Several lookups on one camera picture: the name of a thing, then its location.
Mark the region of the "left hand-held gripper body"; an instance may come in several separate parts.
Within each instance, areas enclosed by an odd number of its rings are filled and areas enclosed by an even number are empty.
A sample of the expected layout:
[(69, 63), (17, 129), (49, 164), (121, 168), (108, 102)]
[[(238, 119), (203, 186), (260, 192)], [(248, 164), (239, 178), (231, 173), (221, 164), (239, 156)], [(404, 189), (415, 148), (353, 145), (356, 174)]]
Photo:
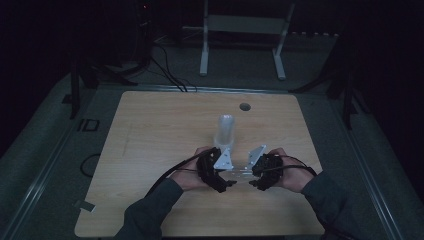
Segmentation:
[(197, 160), (197, 173), (198, 176), (206, 183), (209, 187), (216, 190), (218, 193), (224, 191), (226, 181), (219, 175), (219, 170), (214, 168), (214, 164), (218, 161), (221, 156), (221, 150), (213, 147), (200, 154)]

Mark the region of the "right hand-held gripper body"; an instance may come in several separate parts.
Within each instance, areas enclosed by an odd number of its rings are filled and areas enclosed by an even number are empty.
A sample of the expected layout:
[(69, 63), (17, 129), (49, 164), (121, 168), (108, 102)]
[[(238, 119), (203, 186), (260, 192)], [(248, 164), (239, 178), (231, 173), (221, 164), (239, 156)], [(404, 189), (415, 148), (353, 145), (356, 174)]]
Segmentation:
[(283, 175), (283, 161), (277, 155), (265, 154), (265, 145), (261, 145), (248, 153), (248, 164), (246, 169), (250, 169), (256, 180), (264, 183), (265, 191), (274, 186)]

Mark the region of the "clear plastic cup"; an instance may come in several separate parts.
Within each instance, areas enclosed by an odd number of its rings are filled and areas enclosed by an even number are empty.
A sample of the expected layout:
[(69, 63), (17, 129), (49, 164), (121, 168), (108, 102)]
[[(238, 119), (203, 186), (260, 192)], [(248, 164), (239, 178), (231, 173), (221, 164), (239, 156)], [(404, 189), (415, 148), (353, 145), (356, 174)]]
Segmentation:
[(252, 171), (250, 169), (233, 169), (229, 173), (230, 179), (241, 182), (249, 182), (255, 179)]

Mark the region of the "person's left hand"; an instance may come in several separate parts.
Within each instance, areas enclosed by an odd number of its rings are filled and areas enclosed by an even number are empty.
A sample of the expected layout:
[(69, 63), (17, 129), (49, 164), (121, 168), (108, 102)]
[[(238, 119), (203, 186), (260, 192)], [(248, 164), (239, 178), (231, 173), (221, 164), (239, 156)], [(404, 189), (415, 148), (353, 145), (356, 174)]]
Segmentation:
[(191, 160), (169, 176), (183, 191), (207, 187), (207, 184), (198, 176), (197, 160), (198, 158)]

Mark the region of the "person's right hand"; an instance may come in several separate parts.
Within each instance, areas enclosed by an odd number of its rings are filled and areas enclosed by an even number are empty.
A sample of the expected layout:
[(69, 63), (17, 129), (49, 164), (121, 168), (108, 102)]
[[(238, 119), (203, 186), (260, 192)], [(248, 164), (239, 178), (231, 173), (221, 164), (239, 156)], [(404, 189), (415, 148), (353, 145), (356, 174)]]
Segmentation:
[(286, 166), (286, 169), (283, 170), (283, 176), (275, 184), (275, 187), (300, 193), (314, 178), (314, 175), (305, 169), (305, 165), (300, 160), (288, 156), (283, 148), (273, 149), (270, 154), (279, 156), (283, 161), (283, 165)]

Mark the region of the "black tripod stand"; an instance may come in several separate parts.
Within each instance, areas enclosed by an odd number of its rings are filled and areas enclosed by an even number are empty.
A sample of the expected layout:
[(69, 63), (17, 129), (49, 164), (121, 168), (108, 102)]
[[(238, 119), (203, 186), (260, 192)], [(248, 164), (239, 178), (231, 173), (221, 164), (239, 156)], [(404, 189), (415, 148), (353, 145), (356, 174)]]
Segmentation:
[(304, 93), (324, 82), (330, 81), (325, 92), (329, 99), (343, 96), (342, 121), (348, 130), (352, 129), (351, 115), (356, 112), (353, 100), (356, 99), (365, 112), (369, 108), (364, 103), (363, 97), (354, 87), (355, 76), (359, 71), (358, 50), (352, 39), (345, 34), (337, 37), (318, 77), (311, 82), (289, 90), (289, 93)]

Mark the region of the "grey tape piece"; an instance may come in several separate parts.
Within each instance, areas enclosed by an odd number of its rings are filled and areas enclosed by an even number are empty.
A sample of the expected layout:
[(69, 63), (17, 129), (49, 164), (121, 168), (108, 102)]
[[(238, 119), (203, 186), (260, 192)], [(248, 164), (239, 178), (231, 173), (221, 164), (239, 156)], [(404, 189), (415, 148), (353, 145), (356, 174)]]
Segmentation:
[(79, 209), (83, 209), (83, 210), (86, 210), (88, 212), (93, 212), (95, 210), (95, 205), (92, 204), (92, 203), (89, 203), (89, 202), (87, 202), (85, 200), (78, 200), (76, 202), (76, 206)]

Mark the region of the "white metal stand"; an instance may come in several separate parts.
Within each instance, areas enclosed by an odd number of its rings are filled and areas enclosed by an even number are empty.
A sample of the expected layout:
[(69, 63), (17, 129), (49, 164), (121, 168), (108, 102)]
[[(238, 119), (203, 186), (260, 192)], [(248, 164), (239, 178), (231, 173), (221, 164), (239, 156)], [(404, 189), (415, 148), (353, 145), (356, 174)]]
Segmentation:
[(284, 18), (248, 17), (232, 15), (215, 15), (209, 13), (209, 0), (203, 0), (203, 46), (200, 59), (201, 76), (208, 74), (209, 41), (208, 34), (212, 32), (236, 32), (252, 34), (278, 35), (279, 42), (272, 49), (272, 56), (279, 80), (286, 79), (283, 66), (282, 50), (288, 35), (289, 26), (295, 9), (295, 2), (291, 0)]

